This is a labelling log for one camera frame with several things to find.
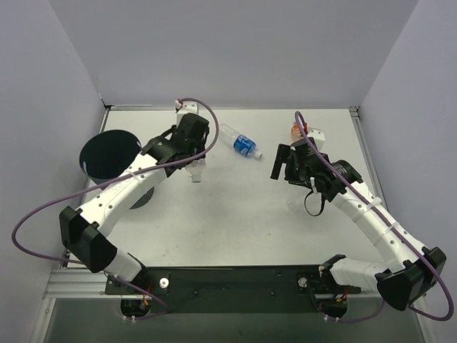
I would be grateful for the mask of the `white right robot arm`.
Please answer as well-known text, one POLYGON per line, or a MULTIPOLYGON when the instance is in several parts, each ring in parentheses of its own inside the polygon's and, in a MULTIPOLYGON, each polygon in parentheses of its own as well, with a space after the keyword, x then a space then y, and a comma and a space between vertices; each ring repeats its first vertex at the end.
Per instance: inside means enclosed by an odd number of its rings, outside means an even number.
POLYGON ((330 162, 310 144, 279 144, 271 172, 292 185, 321 195, 340 209, 368 238, 383 261, 361 262, 338 255, 321 265, 321 276, 340 286, 377 291, 388 305, 406 310, 437 283, 446 263, 438 248, 409 234, 345 160, 330 162))

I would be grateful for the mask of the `orange soda bottle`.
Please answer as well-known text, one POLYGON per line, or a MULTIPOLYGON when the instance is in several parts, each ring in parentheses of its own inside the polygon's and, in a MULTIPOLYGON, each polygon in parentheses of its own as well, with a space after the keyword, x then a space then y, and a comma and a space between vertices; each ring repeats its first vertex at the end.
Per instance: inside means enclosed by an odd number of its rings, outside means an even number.
POLYGON ((291 140, 291 142, 295 142, 295 141, 301 140, 302 138, 303 138, 303 135, 301 134, 299 125, 297 122, 294 122, 291 127, 290 140, 291 140))

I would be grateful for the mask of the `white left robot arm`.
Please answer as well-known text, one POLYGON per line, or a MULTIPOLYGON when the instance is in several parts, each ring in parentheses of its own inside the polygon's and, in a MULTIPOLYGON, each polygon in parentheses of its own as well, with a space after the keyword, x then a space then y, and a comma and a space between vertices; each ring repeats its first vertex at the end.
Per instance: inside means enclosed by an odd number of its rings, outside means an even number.
POLYGON ((177 125, 150 139, 122 173, 123 181, 107 186, 78 209, 65 208, 59 215, 63 245, 91 272, 106 272, 121 278, 131 294, 144 290, 146 267, 121 251, 108 236, 132 206, 190 158, 204 157, 209 121, 197 114, 184 114, 177 125))

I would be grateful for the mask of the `blue label water bottle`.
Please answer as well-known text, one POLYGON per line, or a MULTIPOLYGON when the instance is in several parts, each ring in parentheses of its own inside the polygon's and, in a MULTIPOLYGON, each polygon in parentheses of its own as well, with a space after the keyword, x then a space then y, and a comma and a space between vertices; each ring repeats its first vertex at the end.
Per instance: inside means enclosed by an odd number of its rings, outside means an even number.
POLYGON ((219 139, 238 154, 246 158, 261 159, 263 152, 257 144, 227 124, 219 124, 219 139))

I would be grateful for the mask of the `clear crushed plastic bottle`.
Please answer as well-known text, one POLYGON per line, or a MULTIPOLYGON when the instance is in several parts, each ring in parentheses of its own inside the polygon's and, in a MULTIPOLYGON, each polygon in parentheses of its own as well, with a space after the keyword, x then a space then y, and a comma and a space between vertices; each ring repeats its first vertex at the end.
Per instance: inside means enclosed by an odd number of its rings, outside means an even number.
POLYGON ((193 183, 200 183, 202 181, 202 174, 206 168, 205 159, 193 160, 190 164, 186 165, 185 170, 189 173, 193 183))

